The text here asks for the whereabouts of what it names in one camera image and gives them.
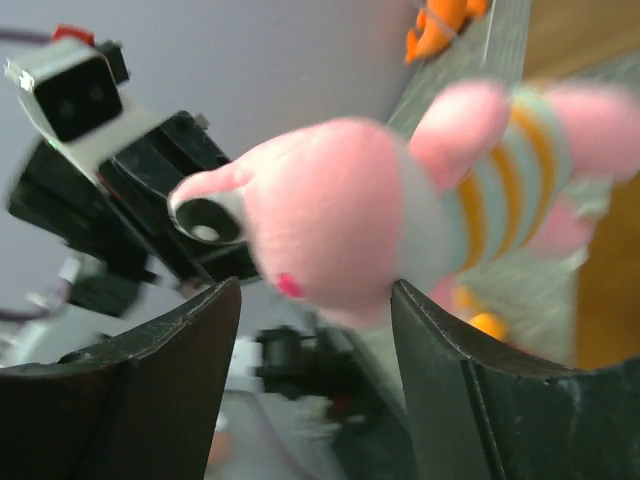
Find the pink striped plush pig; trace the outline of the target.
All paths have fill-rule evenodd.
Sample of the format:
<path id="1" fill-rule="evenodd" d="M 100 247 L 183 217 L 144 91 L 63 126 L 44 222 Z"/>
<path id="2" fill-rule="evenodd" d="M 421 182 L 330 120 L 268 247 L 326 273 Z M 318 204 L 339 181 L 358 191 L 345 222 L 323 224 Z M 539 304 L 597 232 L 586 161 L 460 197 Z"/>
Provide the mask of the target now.
<path id="1" fill-rule="evenodd" d="M 349 327 L 390 315 L 404 279 L 453 311 L 457 273 L 523 247 L 563 257 L 593 222 L 564 195 L 579 175 L 639 170 L 639 99 L 579 81 L 443 90 L 409 140 L 344 117 L 270 139 L 185 178 L 169 195 L 176 228 L 246 243 L 281 294 Z"/>

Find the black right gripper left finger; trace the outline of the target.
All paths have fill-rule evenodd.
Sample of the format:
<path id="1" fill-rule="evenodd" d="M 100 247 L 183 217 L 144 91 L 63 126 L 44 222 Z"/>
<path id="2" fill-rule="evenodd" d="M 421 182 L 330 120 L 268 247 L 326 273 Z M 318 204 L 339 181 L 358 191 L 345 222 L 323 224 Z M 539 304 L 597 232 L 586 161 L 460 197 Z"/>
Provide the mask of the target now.
<path id="1" fill-rule="evenodd" d="M 53 364 L 1 372 L 1 475 L 204 476 L 241 310 L 228 279 Z"/>

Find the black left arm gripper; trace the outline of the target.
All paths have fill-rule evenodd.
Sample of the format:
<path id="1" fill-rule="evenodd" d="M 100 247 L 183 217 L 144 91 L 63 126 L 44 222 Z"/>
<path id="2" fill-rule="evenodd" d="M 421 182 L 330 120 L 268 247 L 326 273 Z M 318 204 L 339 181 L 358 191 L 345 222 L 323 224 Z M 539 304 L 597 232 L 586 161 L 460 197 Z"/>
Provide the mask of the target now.
<path id="1" fill-rule="evenodd" d="M 44 229 L 96 266 L 68 294 L 70 304 L 124 315 L 140 287 L 154 283 L 156 257 L 181 287 L 228 277 L 253 281 L 258 272 L 244 244 L 206 246 L 177 232 L 167 196 L 186 176 L 228 164 L 205 132 L 205 122 L 179 111 L 107 159 L 92 183 L 46 141 L 36 143 L 7 199 L 12 216 Z"/>

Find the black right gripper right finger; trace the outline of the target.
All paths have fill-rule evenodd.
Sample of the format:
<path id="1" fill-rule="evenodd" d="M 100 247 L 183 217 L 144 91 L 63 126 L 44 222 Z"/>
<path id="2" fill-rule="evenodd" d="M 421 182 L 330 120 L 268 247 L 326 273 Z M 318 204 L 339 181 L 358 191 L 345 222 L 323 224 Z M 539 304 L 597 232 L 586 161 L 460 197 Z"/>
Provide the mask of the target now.
<path id="1" fill-rule="evenodd" d="M 584 371 L 531 356 L 405 281 L 391 314 L 421 478 L 638 477 L 637 359 Z"/>

